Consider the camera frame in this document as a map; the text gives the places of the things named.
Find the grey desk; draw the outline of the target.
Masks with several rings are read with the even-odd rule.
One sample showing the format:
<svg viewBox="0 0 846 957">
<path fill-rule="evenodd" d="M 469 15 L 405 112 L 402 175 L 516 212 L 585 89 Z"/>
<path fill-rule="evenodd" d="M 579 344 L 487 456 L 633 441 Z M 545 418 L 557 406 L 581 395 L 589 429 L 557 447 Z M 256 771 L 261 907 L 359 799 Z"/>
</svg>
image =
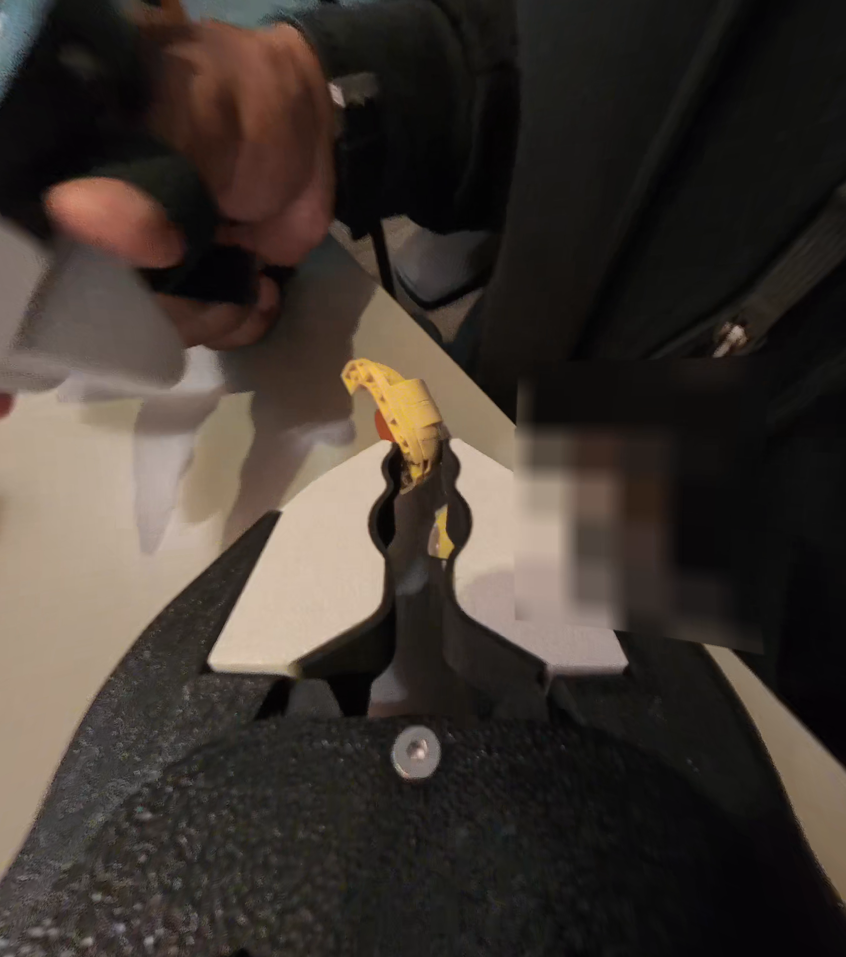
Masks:
<svg viewBox="0 0 846 957">
<path fill-rule="evenodd" d="M 511 467 L 512 422 L 376 286 L 356 354 L 424 379 L 452 435 Z M 190 353 L 174 418 L 132 400 L 82 424 L 45 395 L 0 423 L 0 877 L 132 640 L 250 526 L 227 521 L 251 433 L 237 354 Z M 363 393 L 352 419 L 351 457 L 377 439 Z"/>
</svg>

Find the person's black jacket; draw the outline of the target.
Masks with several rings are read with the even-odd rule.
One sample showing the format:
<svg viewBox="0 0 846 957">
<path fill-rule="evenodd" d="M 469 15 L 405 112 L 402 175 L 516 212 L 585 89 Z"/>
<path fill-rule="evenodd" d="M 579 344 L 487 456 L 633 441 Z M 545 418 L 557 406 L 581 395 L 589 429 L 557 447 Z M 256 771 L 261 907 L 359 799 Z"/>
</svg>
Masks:
<svg viewBox="0 0 846 957">
<path fill-rule="evenodd" d="M 846 766 L 846 2 L 519 2 L 475 377 L 746 372 L 753 667 Z"/>
</svg>

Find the wrist watch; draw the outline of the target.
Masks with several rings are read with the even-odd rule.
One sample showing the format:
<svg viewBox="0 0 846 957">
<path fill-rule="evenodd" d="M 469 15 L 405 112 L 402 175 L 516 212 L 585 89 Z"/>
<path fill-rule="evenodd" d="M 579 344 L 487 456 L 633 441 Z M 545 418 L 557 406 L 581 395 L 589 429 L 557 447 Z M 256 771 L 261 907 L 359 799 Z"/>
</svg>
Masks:
<svg viewBox="0 0 846 957">
<path fill-rule="evenodd" d="M 379 96 L 378 78 L 368 71 L 330 78 L 327 86 L 334 109 L 339 112 L 366 108 Z"/>
</svg>

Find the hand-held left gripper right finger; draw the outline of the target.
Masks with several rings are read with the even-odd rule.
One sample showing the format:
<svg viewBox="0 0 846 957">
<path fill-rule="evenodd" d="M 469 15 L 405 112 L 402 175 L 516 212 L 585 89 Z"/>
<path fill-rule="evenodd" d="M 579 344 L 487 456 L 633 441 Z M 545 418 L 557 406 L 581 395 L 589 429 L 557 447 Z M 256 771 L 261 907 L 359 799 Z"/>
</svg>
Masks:
<svg viewBox="0 0 846 957">
<path fill-rule="evenodd" d="M 515 616 L 514 477 L 463 440 L 447 451 L 458 463 L 454 490 L 469 519 L 465 543 L 453 551 L 453 596 L 464 618 L 540 659 L 548 674 L 622 674 L 629 662 L 610 630 L 537 623 Z"/>
</svg>

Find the tan arch brick assembly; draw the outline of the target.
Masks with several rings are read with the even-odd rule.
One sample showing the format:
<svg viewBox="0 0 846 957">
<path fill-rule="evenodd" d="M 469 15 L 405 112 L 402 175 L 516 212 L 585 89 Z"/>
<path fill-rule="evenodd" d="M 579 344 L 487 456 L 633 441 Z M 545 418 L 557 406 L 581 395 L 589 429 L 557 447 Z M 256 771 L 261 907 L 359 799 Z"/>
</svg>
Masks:
<svg viewBox="0 0 846 957">
<path fill-rule="evenodd" d="M 447 561 L 453 553 L 448 532 L 448 493 L 444 486 L 449 435 L 429 387 L 407 379 L 387 365 L 364 358 L 350 360 L 341 372 L 347 391 L 364 390 L 375 406 L 375 422 L 387 450 L 381 452 L 382 485 L 372 500 L 368 531 L 383 551 L 395 534 L 395 499 L 408 497 L 431 508 L 427 552 Z"/>
</svg>

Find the person's right forearm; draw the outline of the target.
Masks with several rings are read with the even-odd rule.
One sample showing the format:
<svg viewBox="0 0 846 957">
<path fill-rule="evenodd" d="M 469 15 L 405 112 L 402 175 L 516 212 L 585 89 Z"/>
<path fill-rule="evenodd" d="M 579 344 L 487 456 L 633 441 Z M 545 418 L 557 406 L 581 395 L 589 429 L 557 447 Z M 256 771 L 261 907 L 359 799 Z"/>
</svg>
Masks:
<svg viewBox="0 0 846 957">
<path fill-rule="evenodd" d="M 376 102 L 337 111 L 335 217 L 354 237 L 393 217 L 501 229 L 519 123 L 513 2 L 326 4 L 288 23 L 327 80 L 378 78 Z"/>
</svg>

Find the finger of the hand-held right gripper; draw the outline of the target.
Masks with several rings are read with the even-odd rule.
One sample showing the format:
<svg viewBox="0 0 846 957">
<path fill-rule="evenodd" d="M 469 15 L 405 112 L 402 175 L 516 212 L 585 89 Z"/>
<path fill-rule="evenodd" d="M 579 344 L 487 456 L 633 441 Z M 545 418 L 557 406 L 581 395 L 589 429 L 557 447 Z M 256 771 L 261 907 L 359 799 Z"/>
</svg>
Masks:
<svg viewBox="0 0 846 957">
<path fill-rule="evenodd" d="M 132 400 L 169 416 L 187 360 L 143 281 L 114 257 L 70 240 L 49 250 L 0 217 L 0 394 L 51 396 L 82 424 Z"/>
<path fill-rule="evenodd" d="M 261 345 L 234 356 L 249 400 L 250 440 L 228 523 L 254 523 L 357 446 L 341 381 L 376 283 L 338 243 L 324 243 L 285 290 Z"/>
</svg>

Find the person's right hand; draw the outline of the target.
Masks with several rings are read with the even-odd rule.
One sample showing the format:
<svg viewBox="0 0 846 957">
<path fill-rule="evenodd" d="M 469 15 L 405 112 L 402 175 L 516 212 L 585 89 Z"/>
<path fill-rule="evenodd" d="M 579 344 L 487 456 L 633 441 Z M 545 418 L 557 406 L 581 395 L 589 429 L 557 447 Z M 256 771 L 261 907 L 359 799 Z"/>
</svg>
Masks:
<svg viewBox="0 0 846 957">
<path fill-rule="evenodd" d="M 144 13 L 140 26 L 157 70 L 151 126 L 209 187 L 223 219 L 217 241 L 260 267 L 297 266 L 334 218 L 336 120 L 316 53 L 286 24 L 251 30 Z M 116 179 L 55 185 L 44 206 L 70 238 L 134 267 L 184 256 L 183 234 L 156 200 Z M 270 330 L 280 293 L 260 275 L 252 305 L 157 302 L 185 346 L 235 350 Z"/>
</svg>

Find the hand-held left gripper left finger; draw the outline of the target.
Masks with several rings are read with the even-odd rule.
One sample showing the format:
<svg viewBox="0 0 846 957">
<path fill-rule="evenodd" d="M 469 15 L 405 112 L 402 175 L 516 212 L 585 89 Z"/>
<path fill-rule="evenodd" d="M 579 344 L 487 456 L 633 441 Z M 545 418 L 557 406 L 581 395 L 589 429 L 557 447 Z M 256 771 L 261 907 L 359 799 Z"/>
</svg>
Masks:
<svg viewBox="0 0 846 957">
<path fill-rule="evenodd" d="M 380 674 L 393 656 L 387 545 L 402 456 L 379 441 L 278 514 L 207 664 L 220 674 Z"/>
</svg>

